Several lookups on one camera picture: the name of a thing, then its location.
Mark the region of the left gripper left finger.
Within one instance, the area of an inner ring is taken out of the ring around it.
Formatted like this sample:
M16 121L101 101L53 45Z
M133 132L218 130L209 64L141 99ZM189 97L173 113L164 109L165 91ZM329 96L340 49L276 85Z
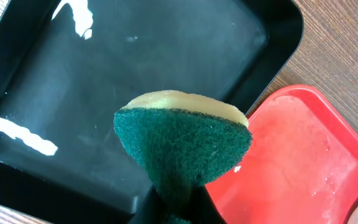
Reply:
M166 218L166 205L152 186L128 224L163 224Z

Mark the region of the green yellow sponge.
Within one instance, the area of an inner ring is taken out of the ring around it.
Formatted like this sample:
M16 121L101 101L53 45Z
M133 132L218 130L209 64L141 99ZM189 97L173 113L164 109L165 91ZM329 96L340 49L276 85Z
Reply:
M238 165L252 142L235 106L176 90L146 93L114 115L127 154L166 205L164 223L192 223L191 196Z

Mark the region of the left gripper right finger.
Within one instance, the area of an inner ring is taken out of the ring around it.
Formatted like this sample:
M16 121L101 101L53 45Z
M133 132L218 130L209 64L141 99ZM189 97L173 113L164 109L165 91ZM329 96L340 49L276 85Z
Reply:
M198 187L192 193L191 222L194 224L226 224L206 187Z

